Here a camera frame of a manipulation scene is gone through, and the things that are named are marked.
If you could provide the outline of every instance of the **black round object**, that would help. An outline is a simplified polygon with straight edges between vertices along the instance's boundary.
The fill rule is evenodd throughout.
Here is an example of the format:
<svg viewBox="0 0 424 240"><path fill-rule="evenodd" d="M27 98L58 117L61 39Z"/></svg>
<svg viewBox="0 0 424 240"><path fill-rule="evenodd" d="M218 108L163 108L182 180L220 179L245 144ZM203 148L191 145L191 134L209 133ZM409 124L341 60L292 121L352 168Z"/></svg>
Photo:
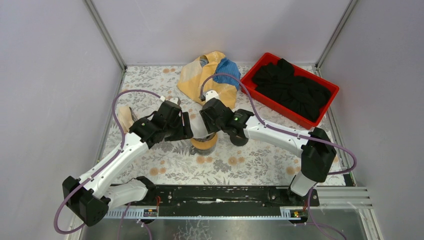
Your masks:
<svg viewBox="0 0 424 240"><path fill-rule="evenodd" d="M241 147L248 143L249 138L243 138L239 136L229 136L229 140L231 141L232 144L238 147Z"/></svg>

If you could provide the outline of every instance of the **crumpled bag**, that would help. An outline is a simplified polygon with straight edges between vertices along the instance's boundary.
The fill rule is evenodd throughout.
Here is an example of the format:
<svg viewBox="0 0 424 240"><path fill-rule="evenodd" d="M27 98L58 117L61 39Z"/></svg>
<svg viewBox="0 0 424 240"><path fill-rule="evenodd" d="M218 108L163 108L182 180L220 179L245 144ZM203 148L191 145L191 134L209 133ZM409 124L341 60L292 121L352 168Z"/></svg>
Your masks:
<svg viewBox="0 0 424 240"><path fill-rule="evenodd" d="M193 101L204 105L205 101L199 99L200 88L205 79L215 73L226 73L240 79L237 65L230 61L219 51L214 51L196 58L185 65L179 77L177 87ZM225 106L233 109L236 106L237 90L239 83L229 76L217 76L207 81L203 92L215 90Z"/></svg>

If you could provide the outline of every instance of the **metal corner post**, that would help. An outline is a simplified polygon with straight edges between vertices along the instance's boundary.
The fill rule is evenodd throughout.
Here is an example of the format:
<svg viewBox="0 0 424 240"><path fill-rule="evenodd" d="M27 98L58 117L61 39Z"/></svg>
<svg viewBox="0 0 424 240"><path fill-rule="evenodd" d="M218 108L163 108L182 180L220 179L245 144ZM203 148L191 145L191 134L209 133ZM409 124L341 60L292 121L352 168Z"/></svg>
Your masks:
<svg viewBox="0 0 424 240"><path fill-rule="evenodd" d="M351 16L351 13L355 9L356 5L358 4L360 0L350 0L349 4L346 7L346 10L344 10L343 15L341 16L340 21L337 24L337 27L335 28L334 32L332 33L330 40L328 41L327 45L324 48L324 51L322 52L321 56L319 57L318 61L315 63L315 66L317 69L320 69L323 65L327 55L329 54L331 48L333 47L334 43L336 42L337 38L340 35L340 32L342 31L343 27L345 26L346 22L348 21L349 17Z"/></svg>
<svg viewBox="0 0 424 240"><path fill-rule="evenodd" d="M103 37L104 41L106 42L106 45L109 47L110 52L112 53L113 57L116 60L116 63L120 67L122 71L125 70L126 65L124 60L121 57L121 54L119 53L117 46L114 44L114 41L112 40L111 35L109 34L108 30L106 29L105 23L103 22L102 18L100 17L99 12L97 11L96 6L93 3L93 0L83 0L85 6L87 7L88 12L90 13L94 23L98 27L98 30L100 31L101 36Z"/></svg>

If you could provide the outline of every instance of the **yellow bag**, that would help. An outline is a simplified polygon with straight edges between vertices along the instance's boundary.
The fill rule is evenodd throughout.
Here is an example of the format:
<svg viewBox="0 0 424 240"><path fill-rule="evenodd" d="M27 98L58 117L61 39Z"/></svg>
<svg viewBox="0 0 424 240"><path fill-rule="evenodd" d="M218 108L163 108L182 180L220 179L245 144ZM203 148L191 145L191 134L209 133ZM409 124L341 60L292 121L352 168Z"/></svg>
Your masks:
<svg viewBox="0 0 424 240"><path fill-rule="evenodd" d="M196 60L182 68L177 87L193 101L201 105L205 104L204 101L199 99L200 88L205 79L216 72L218 64L225 57L226 56L222 52L214 51L196 58ZM218 83L210 79L204 85L203 92L206 93L209 90L215 90L225 106L231 109L235 107L237 89L234 85Z"/></svg>

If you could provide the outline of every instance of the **gray floor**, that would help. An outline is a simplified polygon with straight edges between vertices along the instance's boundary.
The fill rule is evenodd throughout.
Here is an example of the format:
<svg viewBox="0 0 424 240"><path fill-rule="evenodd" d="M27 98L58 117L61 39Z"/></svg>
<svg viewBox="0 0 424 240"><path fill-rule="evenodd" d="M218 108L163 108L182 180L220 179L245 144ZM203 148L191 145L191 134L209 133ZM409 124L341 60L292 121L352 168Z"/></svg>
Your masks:
<svg viewBox="0 0 424 240"><path fill-rule="evenodd" d="M312 210L318 223L342 231L348 240L366 240L359 214L354 209ZM116 240L119 219L103 219L86 227L83 240ZM294 227L280 220L155 220L148 225L154 240L327 240L313 225ZM343 239L329 231L336 239ZM126 219L121 240L148 240L147 230L133 219Z"/></svg>

